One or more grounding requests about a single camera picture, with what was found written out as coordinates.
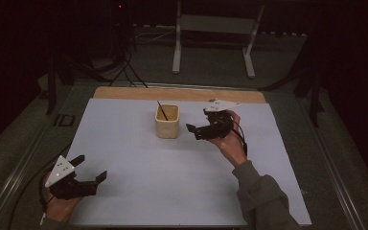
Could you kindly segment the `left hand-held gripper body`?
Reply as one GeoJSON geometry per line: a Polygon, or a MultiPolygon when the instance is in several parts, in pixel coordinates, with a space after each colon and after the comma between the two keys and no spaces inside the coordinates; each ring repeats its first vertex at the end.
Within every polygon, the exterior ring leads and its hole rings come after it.
{"type": "Polygon", "coordinates": [[[58,199],[71,199],[94,196],[97,193],[98,184],[95,181],[78,181],[76,167],[61,155],[54,164],[45,187],[58,199]]]}

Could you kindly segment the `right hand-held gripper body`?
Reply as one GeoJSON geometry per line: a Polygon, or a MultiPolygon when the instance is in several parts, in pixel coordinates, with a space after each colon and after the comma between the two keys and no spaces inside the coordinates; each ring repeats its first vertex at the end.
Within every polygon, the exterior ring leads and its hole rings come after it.
{"type": "Polygon", "coordinates": [[[202,133],[194,133],[195,138],[197,140],[224,138],[233,129],[233,121],[227,110],[240,105],[240,103],[219,99],[210,100],[204,109],[213,112],[213,122],[208,126],[201,126],[204,131],[202,133]]]}

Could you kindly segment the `beige square cup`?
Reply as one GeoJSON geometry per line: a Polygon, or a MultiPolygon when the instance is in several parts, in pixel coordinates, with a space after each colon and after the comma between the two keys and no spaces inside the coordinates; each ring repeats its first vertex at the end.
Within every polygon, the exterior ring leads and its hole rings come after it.
{"type": "Polygon", "coordinates": [[[162,139],[175,139],[179,134],[179,118],[180,109],[176,104],[161,104],[168,117],[168,121],[165,118],[159,108],[155,111],[155,128],[156,135],[162,139]]]}

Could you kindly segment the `thin black stick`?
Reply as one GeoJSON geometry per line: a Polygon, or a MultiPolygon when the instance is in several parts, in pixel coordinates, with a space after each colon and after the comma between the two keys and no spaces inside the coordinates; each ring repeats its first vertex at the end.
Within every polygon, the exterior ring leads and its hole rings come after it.
{"type": "Polygon", "coordinates": [[[164,109],[163,109],[163,106],[161,105],[161,103],[160,103],[158,100],[156,100],[156,101],[157,101],[157,103],[158,103],[158,106],[159,106],[159,108],[160,108],[160,110],[161,110],[161,112],[162,112],[162,114],[163,114],[164,118],[165,118],[165,121],[169,121],[169,119],[168,119],[168,117],[167,117],[167,115],[166,115],[166,113],[165,113],[165,111],[164,111],[164,109]]]}

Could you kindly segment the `person's right hand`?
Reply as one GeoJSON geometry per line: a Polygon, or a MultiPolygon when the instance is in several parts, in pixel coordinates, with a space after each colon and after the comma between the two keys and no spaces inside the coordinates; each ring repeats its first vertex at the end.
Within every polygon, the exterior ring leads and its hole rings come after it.
{"type": "Polygon", "coordinates": [[[239,128],[241,118],[232,110],[227,113],[233,120],[233,129],[224,138],[211,139],[210,143],[214,144],[234,167],[238,167],[247,161],[239,128]]]}

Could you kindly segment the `person's left hand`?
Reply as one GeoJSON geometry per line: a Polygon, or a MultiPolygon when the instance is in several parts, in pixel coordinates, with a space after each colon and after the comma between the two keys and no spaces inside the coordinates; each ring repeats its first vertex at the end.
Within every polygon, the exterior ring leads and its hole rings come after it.
{"type": "Polygon", "coordinates": [[[45,189],[45,193],[46,217],[58,222],[67,222],[70,217],[72,217],[78,204],[82,201],[81,197],[58,199],[50,192],[48,188],[45,189]]]}

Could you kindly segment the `white table mat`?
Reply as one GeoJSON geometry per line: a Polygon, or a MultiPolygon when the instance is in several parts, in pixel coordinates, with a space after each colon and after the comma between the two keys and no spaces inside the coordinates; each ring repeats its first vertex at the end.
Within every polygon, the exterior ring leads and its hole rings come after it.
{"type": "Polygon", "coordinates": [[[179,135],[156,135],[157,103],[92,99],[68,156],[84,155],[77,179],[106,180],[84,198],[71,223],[89,227],[240,227],[238,180],[231,164],[188,125],[202,127],[206,102],[179,102],[179,135]]]}

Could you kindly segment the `black floor stand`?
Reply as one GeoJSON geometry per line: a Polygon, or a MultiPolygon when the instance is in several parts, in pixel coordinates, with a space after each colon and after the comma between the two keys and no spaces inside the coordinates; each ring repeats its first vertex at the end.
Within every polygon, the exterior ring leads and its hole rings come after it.
{"type": "Polygon", "coordinates": [[[299,56],[299,74],[300,81],[298,82],[294,93],[297,98],[306,97],[310,94],[310,112],[309,117],[312,124],[318,127],[317,114],[320,109],[319,93],[320,81],[320,45],[318,38],[314,35],[309,35],[299,56]]]}
{"type": "Polygon", "coordinates": [[[57,79],[65,85],[72,85],[74,77],[71,71],[72,59],[66,55],[51,55],[48,59],[46,114],[51,115],[57,104],[57,79]]]}

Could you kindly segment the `grey metal stand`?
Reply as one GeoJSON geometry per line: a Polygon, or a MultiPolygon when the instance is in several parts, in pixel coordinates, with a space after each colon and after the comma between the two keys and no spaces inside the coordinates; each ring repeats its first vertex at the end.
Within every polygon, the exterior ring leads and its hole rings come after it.
{"type": "Polygon", "coordinates": [[[250,79],[256,77],[251,51],[265,11],[264,5],[258,7],[257,15],[253,19],[186,14],[181,12],[181,8],[181,0],[176,0],[175,47],[172,60],[172,72],[174,74],[180,72],[181,32],[196,31],[249,35],[250,39],[247,45],[242,48],[242,56],[247,77],[250,79]]]}

